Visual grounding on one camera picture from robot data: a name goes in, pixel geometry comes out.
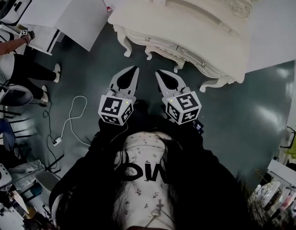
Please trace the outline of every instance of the white sneaker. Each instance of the white sneaker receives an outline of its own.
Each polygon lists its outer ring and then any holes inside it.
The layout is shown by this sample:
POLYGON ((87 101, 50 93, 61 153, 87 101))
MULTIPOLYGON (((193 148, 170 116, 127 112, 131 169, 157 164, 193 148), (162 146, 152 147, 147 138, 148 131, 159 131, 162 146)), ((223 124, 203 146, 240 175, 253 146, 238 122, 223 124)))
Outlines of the white sneaker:
POLYGON ((53 80, 53 82, 58 83, 60 81, 60 75, 61 75, 61 66, 56 63, 56 66, 54 67, 54 71, 56 76, 56 79, 53 80))
POLYGON ((44 91, 44 94, 43 94, 43 97, 41 98, 41 101, 47 103, 49 101, 47 87, 43 85, 42 90, 44 91))

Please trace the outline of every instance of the white shirt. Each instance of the white shirt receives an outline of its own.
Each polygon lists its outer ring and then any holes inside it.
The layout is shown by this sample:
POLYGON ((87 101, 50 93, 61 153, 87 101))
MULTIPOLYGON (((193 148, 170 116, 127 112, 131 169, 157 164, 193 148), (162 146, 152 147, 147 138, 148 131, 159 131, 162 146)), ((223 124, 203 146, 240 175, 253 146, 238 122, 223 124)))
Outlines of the white shirt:
MULTIPOLYGON (((126 151, 129 156, 125 192, 117 200, 117 208, 124 204, 124 229, 132 226, 145 227, 153 218, 151 212, 158 208, 161 200, 160 216, 155 218, 147 227, 174 229, 170 219, 171 211, 167 200, 168 184, 165 171, 161 173, 160 160, 165 151, 164 143, 159 139, 171 139, 163 133, 140 132, 128 136, 125 140, 126 151)), ((119 166, 121 153, 117 154, 115 165, 119 166)))
POLYGON ((15 57, 13 53, 0 56, 0 70, 6 78, 6 80, 9 80, 12 77, 14 71, 14 63, 15 57))

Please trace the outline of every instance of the carved table leg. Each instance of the carved table leg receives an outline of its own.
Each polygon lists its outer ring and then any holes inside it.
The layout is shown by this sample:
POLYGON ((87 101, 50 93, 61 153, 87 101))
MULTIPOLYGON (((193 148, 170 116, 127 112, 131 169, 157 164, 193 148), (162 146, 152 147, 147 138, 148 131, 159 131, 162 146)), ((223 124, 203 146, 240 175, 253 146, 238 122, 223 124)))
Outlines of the carved table leg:
POLYGON ((205 89, 207 87, 220 88, 220 87, 223 87, 227 83, 232 84, 234 82, 235 82, 235 80, 229 76, 225 76, 225 77, 222 77, 222 78, 216 79, 216 80, 206 81, 201 85, 200 91, 204 93, 205 89))
POLYGON ((151 50, 150 48, 146 47, 145 49, 145 53, 146 55, 148 55, 147 60, 151 60, 152 59, 152 52, 153 50, 151 50))
POLYGON ((114 31, 117 32, 117 38, 118 41, 120 42, 120 44, 122 46, 124 46, 126 48, 126 52, 124 53, 124 56, 126 57, 130 57, 131 53, 132 53, 132 47, 125 35, 125 32, 123 30, 123 28, 121 26, 118 25, 114 25, 114 31))
POLYGON ((178 70, 181 70, 184 67, 185 61, 182 62, 177 62, 177 66, 173 69, 174 73, 178 73, 178 70))

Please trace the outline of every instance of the white cable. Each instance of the white cable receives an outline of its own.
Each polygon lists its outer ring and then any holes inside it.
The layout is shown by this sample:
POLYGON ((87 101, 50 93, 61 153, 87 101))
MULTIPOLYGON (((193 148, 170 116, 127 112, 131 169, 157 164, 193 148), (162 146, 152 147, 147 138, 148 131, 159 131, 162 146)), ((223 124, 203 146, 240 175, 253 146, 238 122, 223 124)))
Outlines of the white cable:
POLYGON ((72 119, 76 119, 76 118, 81 118, 81 117, 82 117, 82 115, 83 115, 83 113, 84 113, 84 111, 85 111, 85 109, 86 109, 86 106, 87 106, 87 99, 86 99, 85 96, 83 96, 83 95, 78 95, 78 96, 76 96, 75 98, 73 98, 72 105, 71 105, 71 109, 70 109, 70 111, 69 111, 69 119, 67 119, 67 120, 65 121, 65 123, 64 123, 63 130, 62 130, 62 135, 61 135, 61 137, 60 137, 61 139, 63 138, 63 132, 64 132, 64 129, 65 129, 66 122, 70 121, 71 131, 72 131, 72 133, 75 135, 75 137, 77 137, 77 139, 78 139, 81 143, 83 143, 84 145, 90 146, 90 144, 86 144, 85 142, 81 141, 80 138, 76 135, 76 133, 75 133, 75 132, 73 131, 73 129, 72 129, 72 122, 71 122, 72 119), (71 115, 71 111, 72 111, 72 108, 73 108, 73 103, 75 102, 75 99, 77 99, 78 97, 82 97, 82 98, 84 98, 84 99, 86 100, 85 107, 84 107, 84 109, 83 109, 83 111, 82 111, 82 114, 81 114, 80 116, 78 116, 78 117, 70 117, 70 115, 71 115))

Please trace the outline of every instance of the black pants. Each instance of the black pants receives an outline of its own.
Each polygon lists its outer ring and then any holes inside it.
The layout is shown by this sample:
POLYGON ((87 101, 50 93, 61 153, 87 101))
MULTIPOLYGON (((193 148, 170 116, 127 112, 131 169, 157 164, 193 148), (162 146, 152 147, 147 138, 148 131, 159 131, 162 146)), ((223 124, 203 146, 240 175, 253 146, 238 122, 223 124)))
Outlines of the black pants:
POLYGON ((56 79, 56 74, 27 59, 23 55, 15 54, 14 56, 14 71, 9 83, 18 84, 27 88, 29 91, 31 91, 35 99, 40 100, 43 97, 44 91, 29 81, 28 78, 53 81, 56 79))

